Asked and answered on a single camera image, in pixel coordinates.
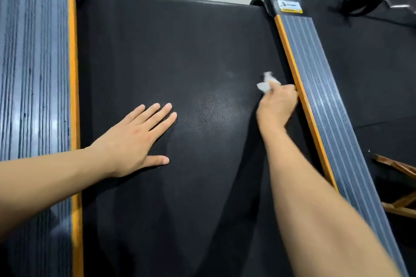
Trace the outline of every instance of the forearm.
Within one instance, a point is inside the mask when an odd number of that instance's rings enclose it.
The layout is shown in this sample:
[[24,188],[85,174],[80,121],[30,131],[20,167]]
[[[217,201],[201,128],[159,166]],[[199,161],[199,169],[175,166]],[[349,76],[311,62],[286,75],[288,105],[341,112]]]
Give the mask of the forearm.
[[111,172],[94,150],[0,162],[0,239],[19,223]]
[[270,132],[265,144],[278,224],[297,277],[400,276],[367,223],[283,129]]

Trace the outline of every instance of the right hand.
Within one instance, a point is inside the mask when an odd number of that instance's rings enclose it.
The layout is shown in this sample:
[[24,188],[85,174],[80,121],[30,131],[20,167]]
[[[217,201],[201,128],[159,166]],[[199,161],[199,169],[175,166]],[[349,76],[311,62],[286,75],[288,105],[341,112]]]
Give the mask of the right hand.
[[294,85],[280,85],[269,81],[271,90],[264,94],[257,109],[257,123],[260,132],[284,129],[297,104],[297,91]]
[[140,105],[88,147],[99,160],[105,161],[110,173],[106,176],[125,176],[138,169],[169,163],[166,156],[147,155],[177,117],[173,112],[161,122],[172,104],[166,104],[156,113],[159,108],[160,104],[156,103],[145,111],[145,106]]

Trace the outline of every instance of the orange trim strip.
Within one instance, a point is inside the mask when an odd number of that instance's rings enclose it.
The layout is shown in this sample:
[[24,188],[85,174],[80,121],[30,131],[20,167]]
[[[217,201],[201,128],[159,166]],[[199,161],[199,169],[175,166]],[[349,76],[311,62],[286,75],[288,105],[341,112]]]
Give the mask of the orange trim strip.
[[[76,2],[68,0],[70,42],[70,91],[71,91],[71,150],[81,147],[80,97],[78,92],[78,51],[76,44]],[[84,277],[84,253],[82,244],[81,193],[72,196],[72,276]]]
[[308,121],[309,129],[312,133],[312,138],[315,143],[315,147],[318,151],[319,159],[322,164],[322,168],[324,169],[325,176],[327,180],[334,186],[335,190],[339,193],[338,186],[335,182],[334,173],[332,172],[330,162],[328,160],[327,153],[324,148],[324,144],[322,143],[321,135],[318,131],[318,126],[316,125],[315,118],[313,117],[312,109],[309,104],[308,97],[306,96],[306,91],[302,83],[302,79],[300,78],[299,70],[296,65],[296,61],[294,60],[292,49],[290,48],[289,39],[284,30],[282,18],[278,14],[275,17],[275,23],[279,31],[280,39],[282,40],[284,52],[286,53],[286,57],[288,58],[290,70],[292,71],[294,84],[296,85],[297,91],[299,93],[299,98],[302,103],[303,111],[306,115],[306,120]]

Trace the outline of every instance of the sticker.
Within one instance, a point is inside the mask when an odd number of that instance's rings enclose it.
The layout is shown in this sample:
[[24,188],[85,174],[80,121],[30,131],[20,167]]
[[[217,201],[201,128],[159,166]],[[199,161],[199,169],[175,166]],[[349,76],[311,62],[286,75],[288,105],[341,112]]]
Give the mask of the sticker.
[[303,13],[300,3],[297,1],[278,0],[281,12]]

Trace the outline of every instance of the wooden stand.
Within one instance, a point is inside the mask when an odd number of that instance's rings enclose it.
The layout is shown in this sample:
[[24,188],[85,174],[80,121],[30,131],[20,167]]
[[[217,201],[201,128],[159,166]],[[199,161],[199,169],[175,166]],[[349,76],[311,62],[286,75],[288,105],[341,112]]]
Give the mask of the wooden stand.
[[[378,154],[374,154],[372,159],[377,162],[387,164],[388,166],[392,166],[393,168],[403,172],[404,174],[410,176],[412,179],[416,180],[416,168],[413,166],[383,157]],[[416,219],[416,210],[406,208],[406,206],[410,205],[413,201],[416,201],[416,190],[391,204],[382,202],[382,205],[384,210],[388,211],[389,213],[395,213],[397,215]]]

